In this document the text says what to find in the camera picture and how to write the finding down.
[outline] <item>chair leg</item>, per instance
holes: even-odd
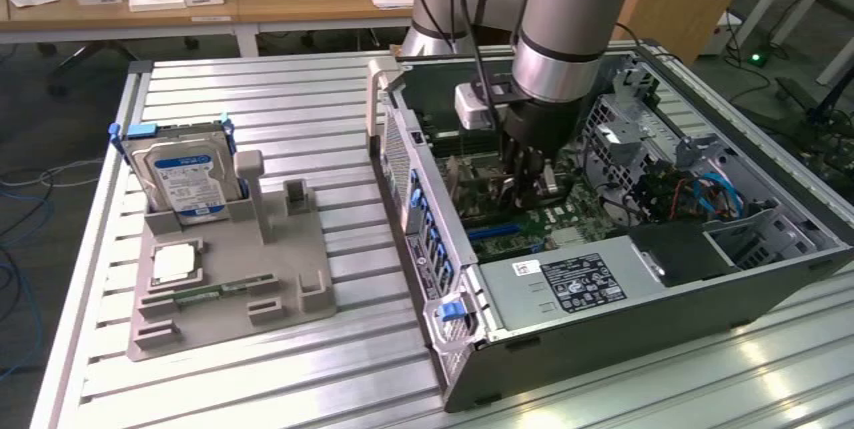
[[[36,49],[39,50],[39,54],[42,54],[44,57],[56,55],[56,45],[54,44],[39,42],[36,43]]]
[[[199,49],[199,39],[195,37],[184,37],[184,47],[188,51]]]
[[[315,47],[315,31],[306,31],[306,34],[299,38],[299,42],[303,43],[303,46],[308,49]]]
[[[369,36],[371,37],[371,42],[374,43],[374,47],[381,47],[382,44],[379,43],[379,37],[377,37],[377,32],[374,32],[374,29],[369,28]]]
[[[90,57],[92,57],[98,52],[107,47],[107,43],[104,41],[90,42],[86,46],[83,46],[74,55],[66,59],[62,64],[54,69],[51,72],[50,78],[58,79],[71,71],[75,67],[78,67],[83,61],[86,61]]]
[[[139,57],[131,52],[124,44],[119,41],[108,41],[107,47],[122,55],[128,61],[139,61]]]

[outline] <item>desk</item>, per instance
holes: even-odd
[[[260,32],[409,25],[409,10],[382,11],[370,0],[226,0],[224,5],[134,13],[123,4],[80,6],[60,0],[10,7],[0,16],[0,43],[138,39],[232,34],[240,55],[258,56]]]
[[[10,5],[10,0],[0,0],[0,23],[10,20]]]
[[[614,47],[621,44],[631,46]],[[228,111],[239,149],[264,153],[263,188],[307,179],[340,311],[131,362],[124,350],[146,196],[110,147],[31,427],[845,425],[854,414],[852,268],[734,331],[481,409],[442,412],[365,146],[367,63],[385,55],[171,61],[128,76],[120,124],[194,122]],[[663,63],[710,104],[729,107],[685,66]],[[658,95],[669,106],[678,104],[666,87]],[[731,120],[743,117],[729,111]]]

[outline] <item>hard drive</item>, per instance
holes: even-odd
[[[175,211],[183,225],[228,217],[226,203],[246,197],[234,169],[232,131],[228,119],[175,126],[136,124],[123,137],[111,127],[151,212]]]

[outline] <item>red cable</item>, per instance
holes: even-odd
[[[677,216],[677,202],[679,201],[679,190],[682,189],[682,184],[687,181],[687,179],[679,179],[679,183],[677,184],[677,190],[673,193],[673,205],[670,206],[670,220]]]

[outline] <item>blue cable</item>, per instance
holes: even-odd
[[[42,197],[22,196],[19,194],[12,194],[11,192],[6,192],[4,190],[0,190],[0,196],[6,196],[10,199],[15,199],[16,201],[38,201],[47,208],[44,211],[44,218],[30,231],[24,232],[24,234],[12,238],[11,240],[0,241],[0,246],[10,247],[18,244],[19,242],[22,242],[24,239],[27,239],[30,236],[32,236],[36,232],[39,232],[44,228],[48,221],[51,220],[51,217],[54,217],[54,202],[48,201]]]
[[[36,298],[35,298],[35,296],[32,294],[32,287],[30,286],[30,279],[27,279],[27,276],[24,275],[24,272],[16,266],[11,266],[8,264],[0,264],[0,267],[3,267],[3,269],[6,269],[6,270],[11,271],[12,274],[18,274],[20,285],[22,285],[22,289],[24,289],[24,294],[27,295],[27,299],[30,300],[30,308],[32,310],[32,317],[34,317],[34,319],[36,321],[36,343],[34,344],[32,348],[30,349],[30,352],[27,353],[24,358],[18,362],[18,364],[15,364],[10,369],[7,369],[7,371],[3,374],[0,374],[0,382],[3,382],[3,380],[18,370],[18,368],[22,367],[24,364],[27,364],[30,362],[32,357],[42,350],[42,343],[43,343],[43,340],[44,340],[44,332],[43,332],[43,327],[42,327],[42,311],[39,310],[39,305],[36,304]]]
[[[710,180],[711,182],[718,183],[723,187],[723,190],[726,190],[726,192],[730,195],[730,198],[735,203],[735,212],[738,214],[738,217],[739,218],[745,217],[745,207],[742,205],[741,200],[738,199],[738,191],[735,190],[735,187],[733,187],[733,184],[730,184],[730,181],[727,181],[723,178],[723,176],[721,176],[721,174],[717,174],[714,172],[707,172],[699,178]],[[711,203],[706,200],[705,197],[701,197],[699,181],[694,181],[694,197],[697,198],[699,205],[703,206],[703,208],[714,214],[715,207],[711,205]]]
[[[0,252],[7,253],[6,249],[7,247],[10,247],[11,245],[22,242],[23,240],[26,240],[28,237],[31,237],[36,232],[39,232],[44,226],[47,225],[48,221],[51,220],[51,217],[54,216],[54,203],[51,201],[48,201],[47,199],[42,198],[42,197],[34,197],[34,196],[22,196],[20,194],[12,194],[10,192],[6,192],[3,190],[0,190],[0,196],[6,196],[10,199],[14,199],[16,201],[36,201],[40,202],[40,206],[44,206],[46,210],[44,210],[44,218],[42,219],[42,221],[39,222],[39,224],[36,224],[36,226],[27,232],[24,232],[24,234],[22,234],[20,236],[12,238],[8,241],[0,241]],[[23,366],[26,365],[31,359],[42,352],[42,345],[44,343],[44,328],[43,328],[43,323],[42,323],[42,311],[39,310],[39,305],[36,304],[36,297],[34,295],[34,291],[32,291],[32,286],[30,285],[30,279],[27,278],[24,271],[15,265],[15,261],[12,261],[11,256],[7,253],[7,257],[10,258],[10,264],[3,264],[0,263],[0,269],[3,269],[3,271],[10,275],[10,277],[12,279],[18,279],[18,283],[20,285],[20,288],[24,291],[24,295],[27,297],[27,300],[30,301],[30,309],[32,311],[32,317],[34,320],[36,322],[36,342],[34,343],[30,351],[27,352],[27,355],[24,356],[24,358],[12,366],[10,367],[10,369],[6,370],[6,372],[3,372],[3,374],[0,374],[0,382],[3,382],[3,380],[10,377],[12,375],[12,373]]]
[[[715,181],[718,184],[723,186],[723,188],[726,189],[726,192],[730,193],[730,197],[735,203],[735,212],[738,212],[738,217],[739,218],[745,217],[745,205],[742,204],[742,201],[738,199],[738,191],[735,190],[735,187],[733,187],[733,184],[730,184],[730,181],[727,181],[725,177],[715,172],[707,172],[706,174],[703,174],[702,177],[711,179],[713,181]]]

